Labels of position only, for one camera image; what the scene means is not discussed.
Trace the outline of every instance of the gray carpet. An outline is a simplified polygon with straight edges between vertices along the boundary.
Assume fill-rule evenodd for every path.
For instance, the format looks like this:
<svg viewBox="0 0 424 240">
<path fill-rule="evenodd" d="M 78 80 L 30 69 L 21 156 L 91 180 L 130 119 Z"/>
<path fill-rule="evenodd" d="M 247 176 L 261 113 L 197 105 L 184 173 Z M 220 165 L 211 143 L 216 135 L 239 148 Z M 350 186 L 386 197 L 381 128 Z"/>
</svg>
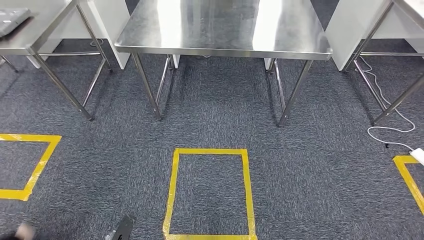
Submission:
<svg viewBox="0 0 424 240">
<path fill-rule="evenodd" d="M 336 0 L 312 1 L 326 25 Z M 135 1 L 128 1 L 129 7 Z M 58 51 L 91 50 L 88 40 L 64 40 Z M 107 44 L 106 54 L 112 58 Z M 375 40 L 369 49 L 412 51 L 404 40 Z M 104 239 L 124 214 L 137 217 L 132 240 L 163 239 L 175 148 L 248 150 L 260 240 L 423 239 L 424 217 L 392 161 L 407 149 L 367 135 L 379 107 L 355 72 L 316 62 L 288 122 L 277 83 L 258 58 L 182 56 L 168 77 L 154 120 L 132 61 L 106 71 L 87 109 L 89 122 L 41 70 L 10 57 L 20 70 L 0 68 L 0 133 L 61 135 L 29 201 L 0 200 L 0 232 L 29 222 L 51 240 Z M 82 99 L 99 57 L 50 58 L 47 63 Z M 424 71 L 421 58 L 368 57 L 388 99 Z M 164 55 L 142 62 L 156 89 Z M 281 60 L 286 95 L 302 61 Z M 416 123 L 409 134 L 379 132 L 423 147 L 424 95 L 399 110 Z M 408 128 L 393 115 L 384 124 Z M 0 187 L 17 189 L 45 149 L 43 143 L 0 142 Z M 246 234 L 242 166 L 235 156 L 180 159 L 171 233 Z M 424 167 L 408 165 L 424 190 Z"/>
</svg>

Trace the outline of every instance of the metal table leg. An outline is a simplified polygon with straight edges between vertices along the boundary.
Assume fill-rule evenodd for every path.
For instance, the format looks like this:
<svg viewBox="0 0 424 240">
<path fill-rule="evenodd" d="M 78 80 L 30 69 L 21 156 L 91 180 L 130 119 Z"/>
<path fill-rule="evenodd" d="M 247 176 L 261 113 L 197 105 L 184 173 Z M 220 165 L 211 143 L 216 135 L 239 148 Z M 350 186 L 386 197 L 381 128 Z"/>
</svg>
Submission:
<svg viewBox="0 0 424 240">
<path fill-rule="evenodd" d="M 82 114 L 84 114 L 84 117 L 86 117 L 88 120 L 92 121 L 94 120 L 93 116 L 91 116 L 87 110 L 78 102 L 78 100 L 75 98 L 75 96 L 69 91 L 69 89 L 65 86 L 65 84 L 59 80 L 58 76 L 47 66 L 44 59 L 38 54 L 34 54 L 33 57 L 38 62 L 38 64 L 41 66 L 41 68 L 48 74 L 48 76 L 51 78 L 51 80 L 62 90 L 62 92 L 67 96 L 67 98 L 75 105 L 77 109 L 79 109 Z"/>
<path fill-rule="evenodd" d="M 291 93 L 290 99 L 288 100 L 287 106 L 284 109 L 284 112 L 282 113 L 282 116 L 279 120 L 278 126 L 282 126 L 287 117 L 289 116 L 290 109 L 292 109 L 293 104 L 295 103 L 295 99 L 299 94 L 299 90 L 301 88 L 302 83 L 305 81 L 308 71 L 311 68 L 311 65 L 314 61 L 313 60 L 307 60 L 306 63 L 303 66 L 302 72 L 299 75 L 299 78 L 297 79 L 296 86 L 294 86 L 293 92 Z"/>
<path fill-rule="evenodd" d="M 267 73 L 271 74 L 273 72 L 274 68 L 274 61 L 277 60 L 276 58 L 271 58 L 271 63 L 269 64 L 269 69 L 266 70 Z"/>
<path fill-rule="evenodd" d="M 95 75 L 94 75 L 93 79 L 91 80 L 90 87 L 88 88 L 87 94 L 85 95 L 84 101 L 82 102 L 82 106 L 84 108 L 86 107 L 87 102 L 89 101 L 89 98 L 90 98 L 90 96 L 92 94 L 93 88 L 96 85 L 97 80 L 99 79 L 100 73 L 102 72 L 102 69 L 103 69 L 103 66 L 105 65 L 105 63 L 106 63 L 106 59 L 103 58 L 101 60 L 100 65 L 97 68 L 97 71 L 95 72 Z"/>
<path fill-rule="evenodd" d="M 11 62 L 10 62 L 7 58 L 5 58 L 4 56 L 0 55 L 0 60 L 2 60 L 2 61 L 3 61 L 3 63 L 5 63 L 5 64 L 9 65 L 9 67 L 10 67 L 11 69 L 13 69 L 13 70 L 15 71 L 15 73 L 18 73 L 18 72 L 19 72 L 19 71 L 16 69 L 16 67 L 15 67 L 15 66 L 13 66 L 13 65 L 12 65 L 12 63 L 11 63 Z"/>
<path fill-rule="evenodd" d="M 106 57 L 105 52 L 103 51 L 102 46 L 100 46 L 99 40 L 97 40 L 96 35 L 93 32 L 92 27 L 89 24 L 89 21 L 87 20 L 86 15 L 84 14 L 83 10 L 81 9 L 81 6 L 79 4 L 76 5 L 76 9 L 78 10 L 79 15 L 81 16 L 82 21 L 84 22 L 85 27 L 87 28 L 88 33 L 90 34 L 97 50 L 100 52 L 101 57 L 106 61 L 107 69 L 110 71 L 112 70 L 111 64 L 109 63 L 108 58 Z"/>
<path fill-rule="evenodd" d="M 159 100 L 161 99 L 161 95 L 162 95 L 162 89 L 164 88 L 164 82 L 168 72 L 168 64 L 170 64 L 170 68 L 173 69 L 174 64 L 170 55 L 168 55 L 168 57 L 166 58 L 165 68 L 163 69 L 162 78 L 160 79 L 159 88 L 157 89 L 156 101 L 155 101 L 157 105 L 159 105 Z"/>
<path fill-rule="evenodd" d="M 175 69 L 177 69 L 177 67 L 175 66 L 175 62 L 174 62 L 174 58 L 173 58 L 173 56 L 171 55 L 171 54 L 168 54 L 167 56 L 166 56 L 166 61 L 168 61 L 168 59 L 169 59 L 169 69 L 170 70 L 175 70 Z"/>
<path fill-rule="evenodd" d="M 284 110 L 286 109 L 286 100 L 284 100 L 284 91 L 283 91 L 283 83 L 280 78 L 280 70 L 278 68 L 277 59 L 274 59 L 274 61 L 271 62 L 271 67 L 274 64 L 275 66 L 275 76 L 277 77 L 278 82 L 278 95 L 279 95 L 279 101 L 281 104 L 281 112 L 284 113 Z"/>
<path fill-rule="evenodd" d="M 424 85 L 424 74 L 422 74 L 406 91 L 400 95 L 393 103 L 388 107 L 380 116 L 378 116 L 374 121 L 373 124 L 377 124 L 380 122 L 383 118 L 388 116 L 393 110 L 395 110 L 409 95 L 411 95 L 413 92 L 418 90 L 422 85 Z"/>
<path fill-rule="evenodd" d="M 156 120 L 159 121 L 159 120 L 162 119 L 161 113 L 159 112 L 159 107 L 156 104 L 155 99 L 153 98 L 152 89 L 150 88 L 149 80 L 148 80 L 146 73 L 145 73 L 145 70 L 143 68 L 142 61 L 140 60 L 140 57 L 137 53 L 131 53 L 131 56 L 132 56 L 132 59 L 134 59 L 135 66 L 137 67 L 138 73 L 143 78 L 144 87 L 145 87 L 145 90 L 147 92 L 148 100 L 149 100 L 151 106 L 153 107 L 154 116 L 156 117 Z"/>
<path fill-rule="evenodd" d="M 363 80 L 365 81 L 366 85 L 368 86 L 369 90 L 371 91 L 372 95 L 374 96 L 375 100 L 377 100 L 378 105 L 380 106 L 381 110 L 386 110 L 386 106 L 383 102 L 383 99 L 380 97 L 380 95 L 377 93 L 376 89 L 373 87 L 373 85 L 370 83 L 370 80 L 368 79 L 367 75 L 365 75 L 364 70 L 359 65 L 357 60 L 354 60 L 353 63 L 355 64 L 356 68 L 358 69 L 360 75 L 362 76 Z"/>
</svg>

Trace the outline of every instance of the yellow tape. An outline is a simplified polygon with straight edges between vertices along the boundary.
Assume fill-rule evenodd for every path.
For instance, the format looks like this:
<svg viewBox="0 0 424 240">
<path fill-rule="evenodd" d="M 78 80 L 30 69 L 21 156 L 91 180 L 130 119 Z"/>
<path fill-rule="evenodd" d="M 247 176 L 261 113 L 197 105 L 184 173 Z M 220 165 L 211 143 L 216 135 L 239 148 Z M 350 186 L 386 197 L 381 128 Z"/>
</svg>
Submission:
<svg viewBox="0 0 424 240">
<path fill-rule="evenodd" d="M 0 199 L 16 199 L 28 201 L 33 193 L 33 188 L 43 172 L 44 167 L 50 159 L 53 151 L 61 140 L 62 136 L 58 135 L 33 135 L 33 134 L 0 134 L 0 141 L 19 141 L 19 142 L 47 142 L 49 145 L 41 156 L 40 161 L 35 166 L 34 171 L 29 177 L 23 190 L 0 189 Z"/>
<path fill-rule="evenodd" d="M 393 161 L 394 164 L 396 164 L 397 169 L 399 169 L 400 175 L 403 177 L 403 180 L 405 180 L 405 183 L 408 186 L 413 198 L 415 199 L 416 204 L 421 210 L 421 213 L 424 215 L 424 197 L 421 194 L 420 189 L 412 178 L 407 167 L 405 166 L 405 164 L 419 164 L 420 162 L 418 162 L 414 157 L 410 155 L 395 156 L 393 158 Z"/>
<path fill-rule="evenodd" d="M 218 149 L 218 148 L 176 148 L 180 154 L 227 154 L 242 155 L 245 149 Z"/>
<path fill-rule="evenodd" d="M 244 189 L 246 192 L 246 211 L 249 235 L 201 235 L 201 234 L 170 234 L 171 218 L 174 208 L 175 191 L 177 188 L 178 165 L 180 154 L 223 154 L 241 155 L 243 165 Z M 165 240 L 257 240 L 255 230 L 255 213 L 253 210 L 253 198 L 251 178 L 249 172 L 249 158 L 246 149 L 217 149 L 217 148 L 176 148 L 173 152 L 172 173 L 169 182 L 168 202 L 163 221 L 163 236 Z"/>
<path fill-rule="evenodd" d="M 168 234 L 166 240 L 257 240 L 250 235 L 196 235 L 196 234 Z"/>
</svg>

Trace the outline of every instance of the laptop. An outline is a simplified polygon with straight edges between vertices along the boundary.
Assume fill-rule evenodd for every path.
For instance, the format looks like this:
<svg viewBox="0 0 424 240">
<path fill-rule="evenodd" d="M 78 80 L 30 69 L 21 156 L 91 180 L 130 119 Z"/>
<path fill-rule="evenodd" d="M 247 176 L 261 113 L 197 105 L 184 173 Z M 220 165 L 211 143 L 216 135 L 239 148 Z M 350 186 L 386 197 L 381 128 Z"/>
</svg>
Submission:
<svg viewBox="0 0 424 240">
<path fill-rule="evenodd" d="M 0 8 L 0 38 L 11 33 L 30 16 L 28 8 Z"/>
</svg>

